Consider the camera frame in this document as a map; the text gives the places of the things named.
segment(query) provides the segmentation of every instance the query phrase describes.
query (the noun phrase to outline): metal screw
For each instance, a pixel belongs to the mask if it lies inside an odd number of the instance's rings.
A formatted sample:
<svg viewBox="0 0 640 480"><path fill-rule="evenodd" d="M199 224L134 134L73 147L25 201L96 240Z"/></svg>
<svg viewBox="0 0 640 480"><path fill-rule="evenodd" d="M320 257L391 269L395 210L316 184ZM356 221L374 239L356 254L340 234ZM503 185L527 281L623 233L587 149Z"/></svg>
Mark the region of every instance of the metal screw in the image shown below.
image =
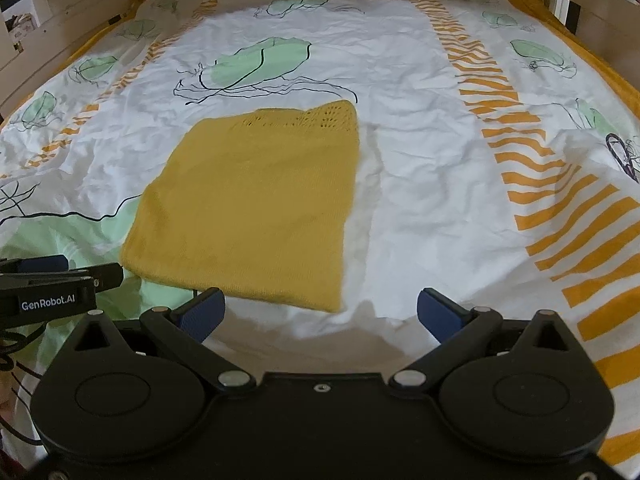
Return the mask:
<svg viewBox="0 0 640 480"><path fill-rule="evenodd" d="M222 372L218 376L220 384L227 388L238 388L245 386L251 380L251 375L242 370L229 370L228 372Z"/></svg>
<svg viewBox="0 0 640 480"><path fill-rule="evenodd" d="M402 370L394 375L396 383L407 388L421 386L427 381L427 376L418 370Z"/></svg>

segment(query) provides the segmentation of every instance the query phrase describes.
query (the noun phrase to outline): wooden slat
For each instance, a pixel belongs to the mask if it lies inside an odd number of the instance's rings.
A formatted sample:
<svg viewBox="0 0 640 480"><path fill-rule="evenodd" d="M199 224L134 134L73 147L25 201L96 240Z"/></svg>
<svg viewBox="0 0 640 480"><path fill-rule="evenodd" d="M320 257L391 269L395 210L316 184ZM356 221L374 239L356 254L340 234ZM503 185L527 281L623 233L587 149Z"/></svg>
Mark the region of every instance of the wooden slat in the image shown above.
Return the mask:
<svg viewBox="0 0 640 480"><path fill-rule="evenodd" d="M22 40L24 51L0 71L0 106L5 108L9 98L19 101L27 95L29 92L20 87L31 75L89 31L127 10L128 3L129 0L101 0L69 19L64 14L55 16L28 34Z"/></svg>
<svg viewBox="0 0 640 480"><path fill-rule="evenodd" d="M640 41L640 6L626 0L571 0L634 42Z"/></svg>
<svg viewBox="0 0 640 480"><path fill-rule="evenodd" d="M18 51L14 49L14 42L6 30L4 21L0 23L0 66L7 65L18 55Z"/></svg>
<svg viewBox="0 0 640 480"><path fill-rule="evenodd" d="M23 101L25 96L35 92L40 86L44 85L54 72L67 60L78 48L80 48L89 38L92 37L101 27L91 30L77 41L71 43L65 50L60 52L56 57L46 62L39 70L33 73L25 74L25 81L20 83L14 94L11 95L4 103L0 105L0 114L7 118Z"/></svg>

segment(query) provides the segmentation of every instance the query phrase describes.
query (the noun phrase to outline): orange stripe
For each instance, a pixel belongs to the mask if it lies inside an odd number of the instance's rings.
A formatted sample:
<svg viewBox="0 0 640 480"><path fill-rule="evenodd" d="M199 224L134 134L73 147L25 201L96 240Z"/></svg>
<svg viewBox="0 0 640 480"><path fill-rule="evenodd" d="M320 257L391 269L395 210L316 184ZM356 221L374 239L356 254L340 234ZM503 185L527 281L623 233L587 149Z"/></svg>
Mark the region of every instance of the orange stripe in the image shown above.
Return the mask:
<svg viewBox="0 0 640 480"><path fill-rule="evenodd" d="M551 168L563 168L566 164L564 160L561 160L559 158L557 160L552 160L551 162L548 162L546 164L538 164L531 160L528 156L518 152L495 153L494 156L495 160L497 160L498 163L513 160L515 162L524 164L528 168L531 168L532 170L539 173L543 173L544 171L550 170Z"/></svg>
<svg viewBox="0 0 640 480"><path fill-rule="evenodd" d="M494 64L497 64L494 60L493 57L487 55L487 56L478 56L477 52L460 52L460 53L449 53L447 54L447 57L449 57L450 61L457 61L459 59L465 59L466 57L469 57L471 59L475 59L476 61L483 61L486 63L489 63L491 60L494 62Z"/></svg>
<svg viewBox="0 0 640 480"><path fill-rule="evenodd" d="M578 322L578 330L582 339L590 341L623 324L638 312L640 312L640 286L626 290L611 301L607 301Z"/></svg>
<svg viewBox="0 0 640 480"><path fill-rule="evenodd" d="M445 34L443 32L439 33L438 37L440 38L440 41L457 41L462 44L469 39L469 36L466 34Z"/></svg>
<svg viewBox="0 0 640 480"><path fill-rule="evenodd" d="M587 175L576 182L571 189L566 194L566 196L553 204L551 207L547 209L543 209L537 211L528 216L520 216L516 215L516 225L520 231L524 231L525 229L531 229L532 227L539 226L544 222L551 220L554 216L558 215L558 213L562 212L564 208L566 208L571 200L578 194L580 190L587 187L589 184L595 182L598 178L595 175Z"/></svg>
<svg viewBox="0 0 640 480"><path fill-rule="evenodd" d="M575 253L575 251L583 247L597 232L597 226L596 228L592 228L591 226L589 226L585 231L581 232L569 245L562 248L562 250L559 251L558 254L554 254L554 256L547 258L546 260L536 262L536 265L540 270L551 268L560 260L562 260L562 258L568 256L569 254ZM562 274L558 274L557 276L552 277L551 279L555 282L557 280L560 280L561 278L564 278L565 276L568 276L569 274L583 274L595 269L596 267L602 265L604 262L610 260L612 256L620 252L624 246L626 246L632 240L635 240L638 235L640 235L640 222L636 222L623 231L620 231L611 240L607 240L592 253L587 254L574 267L566 272L563 272Z"/></svg>
<svg viewBox="0 0 640 480"><path fill-rule="evenodd" d="M497 119L484 119L485 123L502 123L502 124L518 124L518 123L539 123L540 118L529 112L512 112Z"/></svg>
<svg viewBox="0 0 640 480"><path fill-rule="evenodd" d="M560 182L560 180L569 173L572 165L569 164L566 170L561 171L557 175L548 176L546 178L531 178L529 176L524 176L521 173L515 173L514 171L507 171L502 174L502 181L505 184L519 184L520 186L529 186L529 187L545 187L550 184L556 184Z"/></svg>
<svg viewBox="0 0 640 480"><path fill-rule="evenodd" d="M473 48L462 48L461 46L447 46L444 42L442 42L442 46L444 50L447 52L453 52L454 54L482 54L483 56L491 57L491 54L482 50L479 46L475 46Z"/></svg>
<svg viewBox="0 0 640 480"><path fill-rule="evenodd" d="M614 354L595 363L609 388L640 378L640 345Z"/></svg>
<svg viewBox="0 0 640 480"><path fill-rule="evenodd" d="M458 41L458 40L448 40L448 39L441 39L440 43L442 43L442 46L444 47L451 47L451 46L456 46L459 48L464 48L465 50L475 50L477 48L482 48L484 49L484 45L482 44L481 41L469 41L468 43L465 43L464 41Z"/></svg>
<svg viewBox="0 0 640 480"><path fill-rule="evenodd" d="M591 296L601 291L607 285L616 282L617 280L623 280L624 278L638 274L639 272L640 254L635 254L608 274L599 278L585 280L578 285L568 286L562 290L562 294L564 294L569 306L573 308L574 306L587 301Z"/></svg>
<svg viewBox="0 0 640 480"><path fill-rule="evenodd" d="M475 67L475 68L469 68L466 66L462 66L460 65L460 63L452 63L452 65L454 67L456 67L458 70L460 70L461 72L495 72L495 73L502 73L502 70L499 68L492 68L492 67Z"/></svg>
<svg viewBox="0 0 640 480"><path fill-rule="evenodd" d="M471 56L477 60L485 60L485 59L493 59L491 54L485 52L480 48L480 46L475 46L472 48L461 48L461 47L452 47L452 46L443 46L446 52L449 54L453 54L454 56Z"/></svg>
<svg viewBox="0 0 640 480"><path fill-rule="evenodd" d="M516 105L521 105L522 103L519 103L517 101L508 101L507 99L491 99L491 100L487 100L487 101L478 101L475 103L471 103L469 101L464 101L465 105L467 106L487 106L490 108L508 108L510 106L516 106Z"/></svg>
<svg viewBox="0 0 640 480"><path fill-rule="evenodd" d="M436 25L433 28L437 32L464 32L465 31L464 27L439 27Z"/></svg>
<svg viewBox="0 0 640 480"><path fill-rule="evenodd" d="M495 75L495 74L456 74L456 77L472 77L472 76L474 76L474 77L492 77L494 79L501 79L503 81L506 81L507 83L509 82L509 80L503 75Z"/></svg>
<svg viewBox="0 0 640 480"><path fill-rule="evenodd" d="M575 209L566 224L562 226L562 228L549 236L542 238L542 240L537 241L536 243L527 247L527 252L530 256L534 254L541 253L546 248L555 244L560 238L562 238L565 234L569 232L569 230L575 225L575 223L584 215L589 209L594 207L595 205L602 202L607 196L615 193L617 189L614 186L607 186L601 192L592 196L590 199L581 203L579 207ZM631 197L625 197L622 200L618 200L616 203L610 205L604 213L598 216L592 223L591 226L597 226L598 230L604 229L606 226L615 222L622 215L628 213L632 209L638 207L638 202L633 200Z"/></svg>
<svg viewBox="0 0 640 480"><path fill-rule="evenodd" d="M509 199L516 204L530 204L535 202L536 200L540 200L545 196L555 195L560 193L565 187L569 185L572 177L577 171L580 170L580 166L577 166L574 169L573 174L566 180L562 186L557 189L545 189L544 191L529 191L529 192L520 192L520 191L508 191L507 195L509 195Z"/></svg>
<svg viewBox="0 0 640 480"><path fill-rule="evenodd" d="M497 65L498 63L493 61L493 60L489 60L489 61L484 61L484 60L474 60L471 57L467 57L469 56L469 54L466 54L465 56L452 56L451 54L447 54L447 57L449 57L449 61L462 61L463 63L469 63L469 65L473 65L473 66L480 66L480 65Z"/></svg>
<svg viewBox="0 0 640 480"><path fill-rule="evenodd" d="M485 137L496 137L502 134L538 134L544 140L546 140L546 131L541 130L540 128L532 128L530 130L516 130L514 128L498 128L498 129L490 129L486 128L482 130L482 134Z"/></svg>
<svg viewBox="0 0 640 480"><path fill-rule="evenodd" d="M536 139L529 139L528 137L507 137L505 139L496 140L495 142L487 143L491 148L500 148L505 144L524 144L534 149L540 156L555 155L554 150L545 148Z"/></svg>
<svg viewBox="0 0 640 480"><path fill-rule="evenodd" d="M519 99L517 92L507 92L500 90L460 90L460 95L499 95L507 99L517 101Z"/></svg>
<svg viewBox="0 0 640 480"><path fill-rule="evenodd" d="M617 465L640 453L640 430L608 438L600 448L600 458Z"/></svg>
<svg viewBox="0 0 640 480"><path fill-rule="evenodd" d="M470 77L469 79L465 79L463 83L473 83L482 86L488 86L489 88L494 88L496 90L513 90L513 86L511 85L503 85L501 83L497 83L495 81L488 81L481 78Z"/></svg>
<svg viewBox="0 0 640 480"><path fill-rule="evenodd" d="M48 146L43 146L42 150L44 152L52 152L53 150L56 150L58 148L62 148L68 144L71 144L71 140L57 140L56 142L52 142L51 144L49 144Z"/></svg>
<svg viewBox="0 0 640 480"><path fill-rule="evenodd" d="M489 108L487 106L480 106L478 108L472 108L471 112L475 113L478 116L487 115L487 114L494 113L495 112L495 108Z"/></svg>

